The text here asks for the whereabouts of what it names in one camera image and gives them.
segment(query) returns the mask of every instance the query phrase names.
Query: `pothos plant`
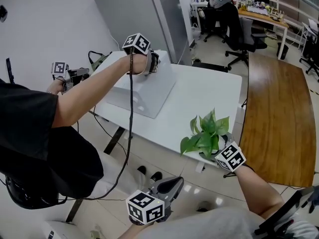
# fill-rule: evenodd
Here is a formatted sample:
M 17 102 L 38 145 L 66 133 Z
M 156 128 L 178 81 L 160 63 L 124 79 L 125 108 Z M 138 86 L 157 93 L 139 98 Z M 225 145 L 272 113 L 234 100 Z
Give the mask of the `pothos plant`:
M 210 159 L 213 151 L 218 151 L 219 136 L 225 135 L 229 130 L 229 117 L 216 120 L 215 109 L 204 118 L 199 117 L 199 129 L 197 127 L 197 116 L 190 121 L 192 137 L 185 137 L 180 142 L 180 153 L 191 151 L 204 153 L 204 158 Z

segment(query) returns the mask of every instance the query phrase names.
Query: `gray shirt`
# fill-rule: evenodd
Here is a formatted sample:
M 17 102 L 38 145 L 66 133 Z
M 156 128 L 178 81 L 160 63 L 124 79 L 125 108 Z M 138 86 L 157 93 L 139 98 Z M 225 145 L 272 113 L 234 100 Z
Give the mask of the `gray shirt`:
M 282 221 L 277 227 L 293 219 L 295 222 L 288 227 L 287 233 L 294 233 L 298 239 L 319 238 L 315 226 L 293 215 Z M 265 220 L 244 209 L 219 208 L 198 215 L 175 221 L 154 224 L 143 230 L 137 239 L 259 239 L 254 231 Z

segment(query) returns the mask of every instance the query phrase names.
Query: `wooden tabletop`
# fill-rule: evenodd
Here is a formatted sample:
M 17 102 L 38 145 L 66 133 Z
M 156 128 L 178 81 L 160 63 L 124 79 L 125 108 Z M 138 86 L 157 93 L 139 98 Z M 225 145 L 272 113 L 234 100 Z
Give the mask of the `wooden tabletop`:
M 242 8 L 238 9 L 238 14 L 241 15 L 241 16 L 245 16 L 247 18 L 255 18 L 257 20 L 267 21 L 270 24 L 277 24 L 277 25 L 280 25 L 282 27 L 289 28 L 287 23 L 285 23 L 282 19 L 280 19 L 280 21 L 275 21 L 272 18 L 270 18 L 269 16 L 258 14 L 258 13 L 254 13 L 254 12 L 250 12 L 250 11 L 246 11 L 246 10 L 243 10 Z
M 240 147 L 247 164 L 268 182 L 313 183 L 316 126 L 301 68 L 249 54 L 249 83 Z

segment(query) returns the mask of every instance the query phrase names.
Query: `white table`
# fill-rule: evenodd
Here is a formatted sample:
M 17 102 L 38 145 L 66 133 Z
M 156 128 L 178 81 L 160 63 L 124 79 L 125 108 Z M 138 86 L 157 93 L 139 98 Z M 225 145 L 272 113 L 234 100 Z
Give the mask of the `white table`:
M 95 73 L 101 71 L 103 62 Z M 132 132 L 149 141 L 180 153 L 180 141 L 191 136 L 189 122 L 216 110 L 216 118 L 229 116 L 229 131 L 234 127 L 242 78 L 203 68 L 172 65 L 176 83 L 155 119 L 134 113 Z M 95 113 L 114 124 L 129 129 L 130 111 L 102 99 Z M 215 165 L 201 158 L 198 152 L 185 154 L 198 161 Z
M 198 14 L 197 9 L 199 7 L 207 7 L 207 4 L 208 4 L 208 2 L 206 2 L 206 1 L 205 2 L 195 2 L 195 1 L 193 1 L 191 3 L 191 5 L 195 8 L 197 22 L 198 22 L 198 27 L 199 27 L 200 30 L 201 30 L 201 25 L 200 25 L 199 14 Z M 265 23 L 271 24 L 271 25 L 273 25 L 275 27 L 280 27 L 280 28 L 282 28 L 284 30 L 282 45 L 280 47 L 279 54 L 278 54 L 278 60 L 280 60 L 281 55 L 283 54 L 284 45 L 286 43 L 286 37 L 287 37 L 287 32 L 288 32 L 287 24 L 286 24 L 286 26 L 283 26 L 283 24 L 281 24 L 280 22 L 276 22 L 274 20 L 267 20 L 266 17 L 262 17 L 260 14 L 253 13 L 253 12 L 250 12 L 249 15 L 241 15 L 239 13 L 239 17 L 245 17 L 245 18 L 249 18 L 249 19 L 252 19 L 252 20 L 265 22 Z

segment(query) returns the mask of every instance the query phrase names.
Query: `black office chair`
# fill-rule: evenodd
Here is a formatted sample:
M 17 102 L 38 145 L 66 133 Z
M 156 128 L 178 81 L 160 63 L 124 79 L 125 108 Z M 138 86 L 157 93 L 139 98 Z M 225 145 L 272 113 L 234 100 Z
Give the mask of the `black office chair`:
M 225 32 L 226 26 L 223 21 L 223 18 L 225 17 L 223 9 L 214 9 L 211 7 L 207 7 L 203 9 L 203 12 L 205 14 L 205 26 L 206 29 L 209 31 L 208 35 L 204 39 L 204 42 L 207 42 L 207 39 L 214 34 L 224 39 L 222 33 Z M 216 27 L 216 22 L 219 22 L 220 27 Z
M 319 41 L 317 41 L 316 43 L 312 43 L 312 49 L 310 49 L 309 59 L 301 58 L 299 60 L 300 63 L 301 63 L 301 61 L 305 61 L 307 64 L 310 65 L 309 69 L 306 71 L 306 74 L 308 74 L 309 71 L 311 69 L 313 69 L 319 77 L 319 57 L 318 57 L 318 54 L 319 54 Z
M 228 64 L 228 70 L 231 70 L 231 66 L 239 61 L 244 61 L 249 66 L 248 51 L 255 52 L 256 49 L 266 49 L 267 44 L 261 39 L 267 37 L 267 35 L 263 31 L 252 28 L 253 21 L 251 19 L 241 18 L 240 22 L 238 10 L 232 4 L 228 6 L 227 10 L 226 24 L 229 27 L 229 36 L 225 36 L 225 41 L 232 50 L 241 50 L 240 53 L 225 52 L 226 57 L 229 54 L 237 56 L 236 59 Z

